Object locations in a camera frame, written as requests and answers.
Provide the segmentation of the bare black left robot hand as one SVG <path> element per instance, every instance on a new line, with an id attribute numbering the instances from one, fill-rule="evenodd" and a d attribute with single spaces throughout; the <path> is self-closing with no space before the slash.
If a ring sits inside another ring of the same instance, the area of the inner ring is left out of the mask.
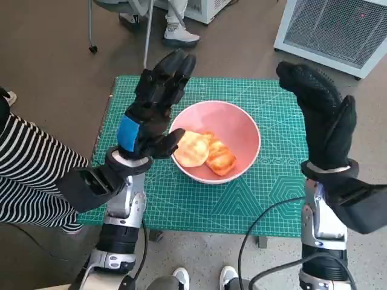
<path id="1" fill-rule="evenodd" d="M 171 122 L 172 106 L 180 102 L 195 69 L 197 58 L 177 49 L 153 69 L 144 69 L 131 103 L 117 131 L 118 150 L 129 160 L 170 157 L 185 130 L 165 134 Z"/>

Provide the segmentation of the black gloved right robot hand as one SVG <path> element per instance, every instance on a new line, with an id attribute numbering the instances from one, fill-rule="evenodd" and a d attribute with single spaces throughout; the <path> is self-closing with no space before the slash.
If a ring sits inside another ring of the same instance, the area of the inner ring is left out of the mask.
<path id="1" fill-rule="evenodd" d="M 322 170 L 348 167 L 357 123 L 355 98 L 342 97 L 332 79 L 305 64 L 281 61 L 276 73 L 304 115 L 309 162 Z"/>

